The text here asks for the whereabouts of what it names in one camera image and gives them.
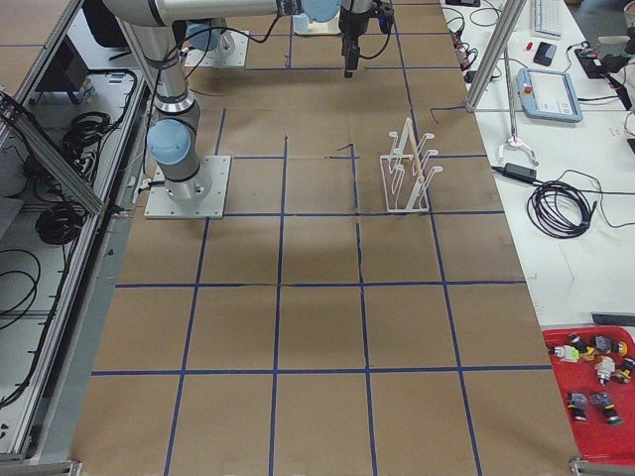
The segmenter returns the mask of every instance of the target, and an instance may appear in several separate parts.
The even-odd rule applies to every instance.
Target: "red object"
[[[569,334],[578,334],[585,342],[589,342],[595,335],[603,335],[614,341],[626,342],[627,356],[635,356],[635,344],[630,334],[622,327],[602,325],[595,327],[581,327],[575,329],[551,329],[543,332],[548,346],[569,345]],[[609,354],[615,359],[616,366],[622,363],[623,357]],[[635,464],[635,379],[628,384],[610,381],[602,386],[595,375],[593,366],[595,361],[587,362],[580,359],[577,363],[561,362],[552,355],[552,367],[560,387],[561,397],[565,408],[567,395],[570,392],[582,392],[588,398],[586,421],[572,420],[568,410],[571,429],[575,443],[583,459],[598,464]],[[590,401],[590,395],[596,392],[606,392],[613,401],[617,413],[624,420],[619,425],[610,425],[604,420],[602,412]]]

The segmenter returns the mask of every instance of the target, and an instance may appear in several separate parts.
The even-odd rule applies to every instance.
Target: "blue tape grid line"
[[[349,161],[351,158],[347,156],[341,157],[329,157],[330,159],[342,159]],[[487,158],[487,154],[438,154],[435,156],[435,160],[439,159],[483,159]],[[232,161],[257,161],[257,160],[278,160],[282,161],[284,157],[282,156],[231,156]]]
[[[355,146],[350,146],[350,166],[353,177],[353,202],[355,211],[359,211],[359,193],[357,189],[357,161],[355,161]],[[359,280],[359,305],[361,311],[361,330],[364,345],[364,370],[370,369],[370,351],[368,346],[368,320],[366,318],[366,292],[364,291],[364,274],[362,272],[363,254],[361,250],[361,226],[359,220],[355,223],[355,241],[357,245],[357,276]],[[366,372],[366,405],[368,411],[368,433],[370,439],[370,461],[373,476],[379,475],[377,464],[377,445],[375,443],[375,422],[373,416],[373,394],[370,373]]]
[[[220,125],[218,127],[218,137],[216,139],[215,153],[218,154],[218,148],[220,147],[220,138],[222,136],[222,130],[225,124],[225,116],[226,110],[223,109],[222,115],[220,118]],[[191,308],[190,308],[190,320],[188,322],[188,333],[186,334],[186,343],[183,351],[183,360],[181,363],[181,373],[179,376],[179,386],[177,388],[177,398],[175,401],[175,409],[172,418],[172,426],[170,429],[170,439],[168,441],[168,450],[166,452],[166,464],[164,466],[164,476],[170,475],[170,466],[172,465],[172,455],[174,453],[174,445],[175,445],[175,437],[177,434],[177,427],[179,425],[179,412],[181,409],[181,399],[183,396],[183,387],[186,379],[186,368],[188,367],[188,357],[190,354],[190,344],[191,344],[191,332],[193,330],[194,325],[194,317],[196,314],[196,302],[198,299],[198,289],[200,284],[200,277],[202,275],[202,265],[203,259],[205,256],[205,245],[207,243],[207,235],[209,233],[210,219],[205,218],[205,227],[202,232],[202,239],[200,243],[200,251],[198,253],[198,266],[196,268],[196,279],[193,287],[193,294],[191,297]]]
[[[551,365],[466,365],[471,372],[536,372],[551,371]],[[95,370],[92,377],[180,376],[180,375],[337,375],[337,374],[438,374],[458,372],[458,367],[376,367],[371,369],[164,369],[164,370]]]
[[[525,280],[483,280],[483,281],[404,281],[404,282],[378,282],[364,283],[364,287],[399,287],[399,286],[513,286],[526,285]],[[150,288],[244,288],[248,286],[276,286],[274,283],[132,283],[116,285],[118,290],[142,290]],[[282,288],[358,288],[359,283],[290,283],[280,285]]]
[[[397,26],[397,21],[395,21],[395,30],[398,31],[398,26]],[[414,104],[413,104],[413,100],[412,100],[412,94],[410,91],[410,84],[408,82],[408,75],[406,73],[406,69],[405,69],[405,63],[404,63],[404,56],[403,56],[403,52],[402,52],[402,46],[401,46],[401,40],[400,37],[397,36],[397,42],[398,42],[398,48],[399,48],[399,54],[400,54],[400,58],[401,58],[401,62],[402,62],[402,66],[404,67],[403,69],[403,74],[404,74],[404,81],[406,83],[406,91],[408,94],[408,101],[410,104],[410,110],[411,110],[411,117],[413,119],[413,127],[415,129],[415,135],[417,136],[417,140],[419,140],[419,128],[417,126],[417,114],[415,112],[415,108],[414,108]],[[467,429],[469,432],[469,439],[470,439],[470,443],[471,443],[471,447],[472,447],[472,455],[474,457],[474,465],[476,467],[476,472],[478,474],[478,476],[482,476],[483,475],[483,471],[482,471],[482,467],[480,464],[480,456],[478,454],[478,444],[476,442],[476,434],[474,431],[474,424],[472,421],[472,417],[471,417],[471,410],[469,407],[469,397],[467,395],[467,387],[465,385],[465,377],[463,375],[463,370],[462,370],[462,365],[461,365],[461,360],[460,360],[460,351],[458,348],[458,339],[456,336],[456,327],[454,325],[454,318],[452,315],[452,307],[451,307],[451,302],[449,300],[449,292],[448,292],[448,285],[447,285],[447,281],[445,279],[445,267],[444,267],[444,260],[443,260],[443,256],[442,256],[442,252],[441,252],[441,241],[439,238],[439,232],[437,230],[437,224],[435,221],[435,212],[434,212],[434,208],[432,205],[432,201],[431,201],[431,197],[430,197],[430,191],[426,190],[426,194],[428,195],[428,203],[430,204],[430,220],[431,220],[431,224],[432,224],[432,232],[433,232],[433,237],[435,240],[435,248],[436,248],[436,252],[437,252],[437,261],[439,264],[439,272],[441,274],[441,280],[442,280],[442,287],[444,290],[444,299],[445,299],[445,307],[447,309],[447,319],[448,319],[448,323],[449,323],[449,329],[450,329],[450,334],[451,334],[451,339],[452,339],[452,345],[454,348],[454,357],[456,359],[456,366],[457,366],[457,375],[458,375],[458,379],[459,379],[459,383],[460,383],[460,389],[461,389],[461,395],[463,398],[463,406],[464,406],[464,410],[465,410],[465,419],[467,422]]]
[[[280,198],[280,211],[284,214],[287,195],[287,155],[289,152],[289,138],[285,137],[284,161],[282,167],[282,193]],[[278,273],[276,283],[276,325],[274,330],[274,362],[273,379],[271,386],[271,423],[269,433],[269,476],[274,476],[276,460],[276,409],[278,403],[278,365],[280,357],[280,304],[282,300],[282,270],[283,250],[285,238],[285,217],[280,217],[280,237],[278,241]]]

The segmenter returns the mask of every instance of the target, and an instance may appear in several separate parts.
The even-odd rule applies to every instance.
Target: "black cable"
[[[73,244],[68,254],[68,257],[64,256],[64,267],[63,267],[62,275],[60,278],[60,282],[56,289],[55,298],[51,305],[51,310],[49,311],[47,318],[42,326],[42,332],[40,333],[38,346],[32,352],[33,360],[31,361],[31,366],[29,367],[27,376],[20,384],[16,385],[16,389],[11,394],[9,394],[9,396],[3,397],[2,399],[0,399],[0,410],[15,403],[22,396],[22,394],[24,394],[25,390],[29,388],[29,385],[31,385],[31,379],[33,378],[33,375],[35,374],[35,371],[38,367],[40,356],[42,355],[42,351],[47,341],[49,328],[51,327],[51,323],[53,322],[53,319],[58,312],[58,305],[60,304],[60,300],[62,299],[62,287],[64,286],[65,279],[68,276],[68,272],[70,270],[69,260],[70,260],[70,257],[74,254],[75,247],[76,247],[76,242]]]
[[[450,18],[449,20],[447,20],[445,22],[445,25],[447,26],[447,28],[449,29],[449,32],[452,33],[459,41],[460,41],[460,37],[463,34],[463,32],[465,31],[465,16],[458,10],[456,10],[455,8],[451,8],[451,7],[441,7],[442,10],[450,10],[451,12],[455,13],[456,15],[458,15],[457,17],[454,18]],[[453,31],[452,28],[449,27],[449,24],[456,21],[456,20],[460,20],[460,27],[458,27],[458,30]]]
[[[10,151],[12,149],[14,151],[16,151],[16,154],[18,155],[18,157],[20,158],[20,160],[22,161],[23,164],[27,162],[26,159],[24,157],[22,157],[22,153],[18,150],[18,148],[16,146],[8,146],[8,147],[3,148],[2,150],[3,151]]]
[[[590,205],[577,188],[559,180],[539,184],[526,204],[531,222],[547,236],[570,239],[582,235],[591,224],[597,202]],[[564,210],[573,210],[578,222],[572,221]]]
[[[29,281],[31,281],[31,287],[29,288],[27,293],[24,295],[24,297],[22,297],[16,304],[12,305],[11,307],[9,307],[7,309],[0,310],[0,316],[8,315],[8,314],[12,313],[13,311],[17,310],[18,307],[20,307],[22,304],[24,304],[25,302],[28,301],[27,305],[22,310],[18,311],[16,317],[14,317],[8,323],[0,325],[0,330],[6,329],[7,327],[13,325],[18,320],[20,320],[22,317],[24,317],[27,314],[27,312],[29,312],[29,310],[31,309],[31,306],[33,305],[33,303],[36,300],[36,297],[38,296],[38,284],[40,282],[40,277],[42,276],[42,265],[40,263],[40,260],[38,259],[38,257],[36,255],[31,253],[30,251],[22,250],[22,249],[19,249],[19,248],[0,250],[0,254],[6,254],[6,253],[23,253],[23,254],[26,254],[26,255],[30,256],[31,258],[33,258],[33,260],[34,260],[34,262],[36,264],[37,272],[36,272],[35,276],[33,276],[33,274],[28,273],[28,272],[26,272],[24,270],[10,270],[10,271],[6,271],[6,272],[3,272],[3,273],[0,274],[0,278],[6,277],[6,276],[18,275],[18,276],[25,276],[25,277],[27,277],[27,279]]]
[[[211,27],[211,20],[207,20],[207,25],[209,25]],[[209,50],[209,44],[210,43],[211,43],[211,32],[209,32],[209,35],[207,35],[207,46],[205,47],[205,51],[204,52],[200,52],[200,59],[194,65],[194,67],[191,69],[191,71],[188,74],[186,74],[186,81],[190,78],[191,74],[196,71],[196,69],[200,66],[202,61],[205,59],[205,55],[207,54],[207,51]]]
[[[567,72],[569,71],[569,69],[572,67],[573,63],[572,63],[572,57],[570,55],[571,50],[574,47],[582,47],[582,48],[588,48],[589,47],[589,43],[588,42],[579,42],[579,43],[574,43],[573,45],[569,45],[567,47],[567,51],[566,51],[566,56],[567,56],[567,67],[565,69],[563,69],[563,72]]]
[[[494,7],[494,5],[487,1],[487,0],[483,0],[487,5],[489,5],[489,7],[481,7],[481,8],[477,8],[476,10],[472,11],[469,14],[469,21],[473,24],[476,25],[477,27],[483,27],[483,28],[489,28],[489,27],[493,27],[494,25],[496,25],[498,23],[498,19],[500,18],[500,13],[501,11]],[[496,14],[496,20],[494,20],[492,23],[478,23],[475,22],[473,19],[474,14],[479,13],[479,12],[487,12],[493,10],[494,13]]]
[[[59,203],[42,212],[36,222],[40,239],[49,245],[65,245],[74,240],[83,218],[69,203]]]
[[[602,189],[602,184],[601,184],[601,182],[599,181],[598,178],[596,178],[596,177],[594,177],[592,175],[589,175],[589,174],[585,174],[584,172],[573,170],[573,169],[565,170],[560,175],[560,177],[558,179],[562,179],[566,174],[578,174],[579,176],[586,177],[587,179],[591,180],[591,182],[593,182],[593,184],[597,188],[596,190],[593,190],[593,189],[579,189],[578,191],[580,191],[582,193],[596,193],[596,194],[599,195],[599,210],[600,210],[600,213],[602,215],[602,218],[604,218],[604,221],[606,222],[606,224],[610,228],[617,229],[617,228],[624,228],[626,226],[635,225],[635,222],[633,222],[633,221],[620,223],[618,225],[615,225],[615,224],[610,222],[610,220],[606,216],[606,212],[604,211],[604,196],[605,195],[635,196],[635,192],[633,192],[633,191],[604,191]]]
[[[99,156],[103,147],[102,139],[104,141],[107,140],[110,137],[110,134],[112,134],[112,132],[121,125],[130,108],[132,95],[138,86],[137,75],[130,69],[104,69],[100,71],[92,71],[91,73],[109,74],[114,72],[127,74],[132,77],[133,81],[130,91],[126,94],[121,115],[116,121],[111,123],[110,117],[102,112],[88,112],[80,114],[72,120],[70,132],[64,136],[62,147],[59,147],[51,139],[49,134],[40,125],[37,118],[25,109],[22,104],[18,103],[11,96],[5,93],[0,93],[2,94],[0,97],[2,101],[6,101],[17,114],[24,116],[29,122],[31,122],[42,138],[72,166],[74,166],[74,168],[86,179],[86,181],[92,184],[96,177]],[[20,129],[17,120],[10,114],[0,114],[0,118],[16,133],[17,137],[25,145],[27,152],[31,155],[31,157],[36,158],[37,154],[33,150],[24,132]],[[83,148],[94,145],[95,143],[97,144],[97,152],[92,161],[88,162],[88,167],[84,168],[81,164],[77,164],[76,162],[81,160],[81,152]],[[26,191],[29,185],[30,183],[27,181],[25,188],[20,192],[20,194]]]
[[[234,28],[230,28],[230,27],[209,27],[209,28],[205,28],[202,30],[198,30],[197,32],[192,33],[191,35],[186,36],[185,38],[183,38],[178,44],[176,44],[174,47],[172,47],[170,50],[168,50],[168,52],[166,53],[166,55],[163,58],[163,63],[165,63],[166,61],[168,61],[170,59],[170,57],[177,51],[179,51],[182,47],[183,44],[189,40],[191,40],[194,37],[197,37],[198,35],[202,35],[203,33],[211,33],[214,30],[226,30],[228,32],[234,32],[237,33],[238,35],[242,35],[243,37],[248,38],[250,41],[257,43],[259,45],[262,45],[263,43],[265,43],[267,40],[269,40],[269,37],[271,36],[271,33],[273,32],[276,24],[278,23],[278,20],[280,20],[280,17],[276,16],[276,18],[274,18],[274,21],[271,22],[271,25],[269,26],[269,29],[267,30],[267,33],[265,34],[265,36],[262,39],[257,39],[256,37],[253,37],[251,35],[248,35],[244,32],[241,32],[240,30],[236,30]],[[190,71],[190,74],[192,74],[194,72],[195,68]],[[142,173],[143,175],[146,174],[146,154],[148,153],[148,132],[150,131],[150,123],[152,122],[152,113],[154,111],[154,104],[155,104],[155,99],[157,98],[157,90],[159,89],[159,82],[161,80],[161,72],[162,69],[158,69],[157,70],[157,78],[155,80],[155,84],[152,88],[152,96],[150,98],[150,107],[149,107],[149,111],[148,111],[148,117],[146,119],[146,133],[145,133],[145,138],[144,138],[144,144],[143,144],[143,163],[142,163]]]
[[[16,191],[15,193],[11,194],[11,195],[3,195],[3,198],[20,198],[30,187],[31,187],[31,183],[32,183],[32,179],[28,176],[25,176],[25,183],[24,186],[20,189],[20,191]]]
[[[593,101],[601,101],[602,99],[617,99],[619,98],[618,95],[612,95],[612,96],[603,96],[603,97],[579,97],[577,100],[579,102],[593,102]]]
[[[553,238],[568,239],[583,234],[589,228],[591,218],[598,204],[599,212],[610,228],[617,229],[635,225],[635,222],[613,224],[606,216],[606,211],[604,210],[605,195],[635,196],[635,192],[603,190],[599,179],[590,174],[567,169],[555,180],[541,181],[532,178],[527,179],[526,175],[522,178],[517,178],[512,174],[506,174],[503,168],[492,169],[504,177],[526,182],[536,187],[536,190],[527,200],[527,215],[538,229]],[[591,180],[596,189],[576,188],[563,182],[562,179],[567,174],[577,174]],[[585,193],[598,194],[599,201],[596,200],[593,205],[590,205],[584,195]],[[569,219],[563,210],[573,210],[579,218],[579,223]]]
[[[392,30],[390,32],[388,32],[388,35],[386,35],[386,41],[384,42],[384,46],[381,47],[381,49],[375,55],[371,55],[370,57],[366,57],[364,55],[359,55],[359,57],[362,58],[363,60],[375,60],[376,58],[378,58],[382,53],[384,53],[386,51],[386,48],[388,48],[388,44],[390,43],[391,34],[392,34]]]
[[[115,61],[115,60],[119,60],[120,58],[127,57],[128,55],[132,55],[132,52],[131,51],[127,51],[127,52],[118,53],[117,55],[114,55],[114,56],[110,57],[108,60],[109,61]]]
[[[510,61],[513,61],[513,62],[518,63],[518,64],[519,64],[520,66],[522,66],[522,67],[529,68],[526,64],[524,64],[522,61],[520,61],[520,60],[518,60],[518,59],[515,59],[515,58],[510,58],[509,60],[510,60]]]
[[[142,192],[146,191],[146,190],[150,190],[155,186],[163,186],[166,184],[165,180],[152,180],[152,181],[147,181],[144,182],[144,184],[142,186],[140,186],[139,188],[137,188],[137,194],[141,194]]]
[[[470,48],[465,52],[465,57],[467,58],[467,66],[465,69],[470,69],[478,58],[478,50],[476,48]]]

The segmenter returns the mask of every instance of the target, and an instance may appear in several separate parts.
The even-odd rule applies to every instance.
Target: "metal frame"
[[[103,210],[103,201],[72,169],[56,148],[42,136],[33,123],[22,112],[15,110],[5,96],[0,96],[0,114],[16,122],[29,145],[38,153],[38,161],[63,185],[64,189],[67,189],[88,213],[99,215]]]
[[[474,81],[469,88],[467,97],[465,98],[465,108],[469,112],[474,112],[476,110],[476,106],[485,92],[487,84],[489,84],[492,72],[498,63],[500,56],[507,47],[509,37],[514,31],[516,23],[518,23],[518,18],[520,17],[526,2],[527,0],[512,0],[505,3],[503,12],[496,23],[494,33],[492,33],[489,43],[487,44],[487,48],[485,49],[485,54],[480,62],[480,66],[476,71]]]
[[[211,177],[211,190],[201,199],[177,201],[166,192],[163,186],[150,190],[146,205],[146,218],[182,219],[182,218],[222,218],[227,195],[227,182],[231,167],[230,156],[203,156],[201,166]],[[154,181],[164,180],[161,168],[157,167]]]
[[[633,466],[594,464],[581,459],[572,459],[569,467],[573,476],[635,476]]]
[[[0,467],[0,476],[79,476],[81,463],[36,464],[30,466]]]

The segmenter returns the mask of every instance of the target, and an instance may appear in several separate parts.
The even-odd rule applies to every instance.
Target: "cardboard floor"
[[[345,80],[337,38],[250,45],[191,77],[220,221],[137,208],[72,457],[90,476],[567,475],[576,456],[439,4]],[[271,19],[232,26],[266,31]],[[383,43],[361,39],[371,55]],[[432,213],[385,213],[411,116]]]
[[[72,7],[71,0],[0,0],[0,89],[11,96],[20,90]]]

